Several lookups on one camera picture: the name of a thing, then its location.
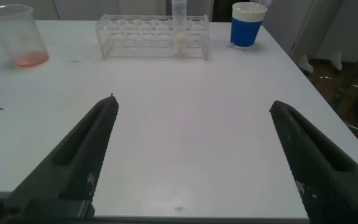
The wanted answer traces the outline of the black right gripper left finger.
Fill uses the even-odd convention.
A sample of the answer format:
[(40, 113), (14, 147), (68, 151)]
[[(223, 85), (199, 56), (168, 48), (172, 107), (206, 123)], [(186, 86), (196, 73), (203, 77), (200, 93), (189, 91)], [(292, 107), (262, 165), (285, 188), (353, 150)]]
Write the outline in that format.
[(4, 201), (23, 206), (35, 199), (92, 200), (119, 105), (97, 102)]

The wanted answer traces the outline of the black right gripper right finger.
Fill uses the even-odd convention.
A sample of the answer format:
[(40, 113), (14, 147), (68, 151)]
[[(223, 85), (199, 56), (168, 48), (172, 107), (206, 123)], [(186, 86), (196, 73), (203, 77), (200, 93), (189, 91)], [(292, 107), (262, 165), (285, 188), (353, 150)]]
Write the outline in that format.
[(310, 223), (358, 223), (358, 164), (292, 106), (270, 114)]

